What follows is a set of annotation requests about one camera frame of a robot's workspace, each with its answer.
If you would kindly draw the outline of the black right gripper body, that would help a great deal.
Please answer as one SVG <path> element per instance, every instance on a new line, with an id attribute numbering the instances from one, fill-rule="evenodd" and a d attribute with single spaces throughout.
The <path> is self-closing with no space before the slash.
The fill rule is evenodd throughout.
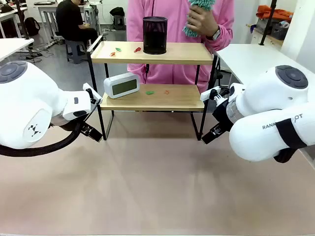
<path id="1" fill-rule="evenodd" d="M 233 123 L 226 113 L 227 105 L 228 100 L 226 99 L 224 102 L 221 102 L 212 113 L 213 117 L 218 121 L 216 128 L 219 128 L 221 131 L 230 131 L 233 126 Z"/>

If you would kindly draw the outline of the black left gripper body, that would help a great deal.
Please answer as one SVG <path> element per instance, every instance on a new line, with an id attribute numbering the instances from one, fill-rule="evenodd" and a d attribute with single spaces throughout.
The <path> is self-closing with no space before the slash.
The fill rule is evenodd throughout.
<path id="1" fill-rule="evenodd" d="M 83 134 L 89 135 L 89 125 L 84 121 L 77 121 L 74 126 L 74 131 L 76 135 Z"/>

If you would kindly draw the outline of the person's left hand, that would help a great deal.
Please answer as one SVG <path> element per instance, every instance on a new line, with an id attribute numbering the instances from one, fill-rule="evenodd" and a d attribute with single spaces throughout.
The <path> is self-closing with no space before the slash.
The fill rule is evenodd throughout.
<path id="1" fill-rule="evenodd" d="M 193 32 L 207 37 L 212 37 L 219 29 L 212 10 L 206 11 L 197 5 L 189 8 L 186 26 Z"/>

